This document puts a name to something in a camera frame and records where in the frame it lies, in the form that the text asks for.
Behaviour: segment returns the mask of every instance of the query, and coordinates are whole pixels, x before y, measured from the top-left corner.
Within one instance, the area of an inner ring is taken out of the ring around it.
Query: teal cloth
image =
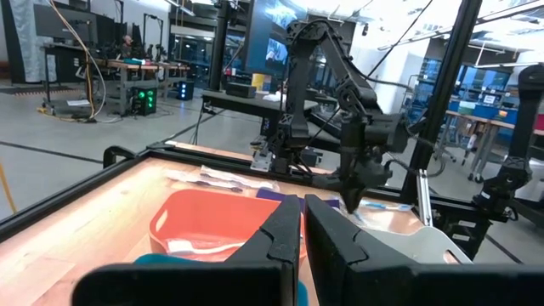
[[[195,260],[177,258],[164,254],[147,254],[136,259],[135,264],[193,264]],[[298,281],[298,306],[308,306],[308,290],[306,286]]]

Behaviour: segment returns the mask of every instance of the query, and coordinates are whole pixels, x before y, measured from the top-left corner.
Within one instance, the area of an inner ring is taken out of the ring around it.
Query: ceiling light
[[[487,16],[482,17],[482,19],[483,20],[495,20],[495,19],[502,18],[504,16],[515,14],[517,12],[526,11],[528,9],[538,9],[542,5],[544,5],[544,1],[542,1],[542,0],[533,1],[533,2],[530,2],[530,3],[518,5],[518,6],[513,7],[513,8],[507,8],[507,9],[502,10],[500,12],[489,14]]]
[[[530,62],[530,63],[502,63],[492,65],[476,65],[474,68],[496,68],[496,67],[525,67],[530,65],[544,65],[542,62]]]
[[[179,8],[179,4],[175,3],[175,2],[172,1],[172,0],[164,0],[164,1],[166,1],[166,2],[168,2],[168,3],[170,3],[170,4],[172,4],[172,5],[175,6],[176,8]]]
[[[193,4],[213,5],[212,0],[191,0]]]

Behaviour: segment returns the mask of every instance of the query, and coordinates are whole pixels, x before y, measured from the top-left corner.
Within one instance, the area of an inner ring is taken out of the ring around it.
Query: black cable
[[[339,111],[340,111],[340,109],[338,108],[338,109],[336,109],[336,110],[332,113],[331,117],[329,117],[329,119],[327,119],[327,121],[325,122],[325,124],[323,124],[323,125],[321,126],[320,130],[317,131],[317,133],[314,135],[314,137],[312,137],[312,138],[308,141],[308,144],[306,144],[306,146],[309,146],[309,145],[312,143],[312,141],[314,141],[314,140],[317,138],[317,135],[319,135],[319,134],[321,133],[321,131],[323,130],[323,128],[324,128],[327,124],[329,124],[329,122],[332,120],[332,118],[334,118],[334,116],[336,116],[337,113],[338,113]]]
[[[419,12],[419,15],[411,22],[410,26],[408,26],[408,28],[406,29],[406,31],[404,32],[404,34],[402,34],[402,36],[399,38],[399,40],[393,45],[391,46],[391,48],[388,50],[388,52],[382,57],[382,59],[380,59],[380,61],[377,62],[376,66],[374,66],[374,68],[372,68],[371,72],[368,74],[369,76],[372,75],[372,73],[374,73],[374,71],[376,71],[377,67],[379,67],[382,62],[388,57],[388,55],[393,51],[393,48],[395,48],[399,43],[400,41],[402,41],[402,39],[406,36],[406,34],[408,34],[408,32],[411,30],[411,28],[416,24],[416,22],[419,20],[419,18],[423,15],[423,13],[425,13],[425,11],[427,10],[427,8],[431,5],[431,3],[433,2],[433,0],[430,0],[427,5],[422,9],[421,12]]]

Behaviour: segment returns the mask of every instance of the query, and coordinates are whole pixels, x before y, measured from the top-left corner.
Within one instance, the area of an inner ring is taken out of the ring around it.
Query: wooden tabletop
[[[103,59],[96,59],[96,63],[98,65],[105,65],[105,60]],[[128,70],[158,70],[158,65],[133,65],[133,64],[126,64],[122,60],[119,59],[108,59],[108,68],[124,68]]]
[[[453,111],[453,110],[447,110],[445,113],[447,115],[459,116],[459,117],[463,117],[463,118],[466,118],[468,120],[472,120],[472,121],[476,121],[476,122],[488,123],[490,121],[489,119],[485,119],[485,118],[478,117],[478,116],[463,115],[463,114],[460,114],[460,113],[458,113],[456,111]]]
[[[187,144],[184,148],[226,156],[244,156]],[[199,167],[149,158],[61,208],[0,244],[0,305],[69,305],[78,280],[106,264],[130,263],[150,252],[151,218],[175,191],[201,189],[173,182],[165,170],[199,173]],[[284,194],[315,194],[329,199],[326,190],[279,183]],[[213,190],[230,193],[230,191]],[[246,189],[244,196],[255,196]],[[363,217],[383,230],[410,234],[422,227],[412,212],[360,208]],[[317,304],[308,260],[300,279],[309,289],[310,304]]]
[[[501,122],[501,121],[498,121],[498,120],[491,120],[491,124],[493,124],[495,126],[498,126],[498,127],[501,127],[501,128],[509,128],[509,129],[514,129],[516,127],[515,124],[507,123],[507,122]],[[544,136],[544,130],[534,130],[533,133],[536,134],[536,135],[539,135],[539,136]]]

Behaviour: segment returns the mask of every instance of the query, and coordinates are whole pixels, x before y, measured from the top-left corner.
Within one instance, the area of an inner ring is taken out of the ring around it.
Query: yellow object
[[[14,198],[11,196],[11,191],[9,191],[8,180],[6,179],[6,174],[3,171],[2,163],[0,162],[0,179],[2,180],[3,191],[6,193],[6,198],[8,199],[9,207],[11,211],[17,213],[17,207],[15,207]]]
[[[260,73],[253,73],[252,86],[254,86],[257,90],[263,90],[264,77],[266,76]]]

